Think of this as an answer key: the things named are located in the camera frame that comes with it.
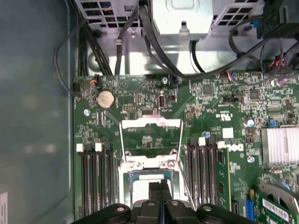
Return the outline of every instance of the metal bracket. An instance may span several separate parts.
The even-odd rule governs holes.
[[[177,127],[180,128],[180,137],[178,142],[178,153],[176,161],[179,161],[179,155],[181,152],[182,136],[184,129],[184,122],[181,119],[165,119],[158,115],[143,115],[141,118],[136,120],[122,120],[120,122],[120,135],[121,135],[121,149],[124,157],[124,163],[127,163],[127,157],[125,154],[125,147],[123,141],[122,130],[127,128],[145,127],[147,124],[156,124],[158,127]]]
[[[282,199],[291,212],[299,215],[299,196],[294,192],[270,183],[263,183],[261,192],[265,195],[272,194],[276,203]]]

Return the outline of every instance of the green pcb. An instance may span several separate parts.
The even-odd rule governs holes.
[[[235,79],[254,83],[262,80],[263,75],[239,72]],[[94,77],[77,77],[74,83],[83,89],[93,80]],[[120,201],[120,122],[152,115],[182,120],[180,158],[187,178],[190,141],[207,133],[211,136],[218,148],[217,205],[231,210],[231,200],[235,200],[239,203],[239,214],[246,216],[245,199],[251,189],[258,190],[261,182],[285,183],[291,190],[299,191],[297,166],[284,166],[278,173],[263,165],[260,134],[261,128],[297,124],[298,79],[292,78],[283,86],[273,81],[256,87],[234,84],[221,75],[197,82],[182,81],[170,75],[103,76],[96,80],[81,97],[74,98],[74,146],[83,144],[86,149],[86,145],[93,147],[95,143],[102,143],[103,149],[112,152],[110,179],[114,183],[114,202]],[[123,129],[122,135],[124,148],[132,156],[153,158],[178,149],[180,128],[146,125]],[[84,215],[79,154],[75,155],[74,164],[76,218],[80,218]],[[124,182],[129,183],[126,180],[129,178],[124,175]],[[130,197],[129,188],[125,188],[125,194]]]

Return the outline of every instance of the motherboard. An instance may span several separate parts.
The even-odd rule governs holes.
[[[256,83],[261,72],[236,72]],[[260,224],[298,223],[299,80],[260,86],[225,74],[76,77],[75,211],[172,197],[221,206]]]

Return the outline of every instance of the silver heatsink fins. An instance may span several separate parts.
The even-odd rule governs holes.
[[[299,163],[299,128],[265,128],[261,130],[263,163],[284,165]]]

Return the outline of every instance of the blue connector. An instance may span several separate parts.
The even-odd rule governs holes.
[[[245,207],[246,207],[246,218],[251,221],[254,221],[255,203],[253,201],[251,201],[250,198],[246,198]]]

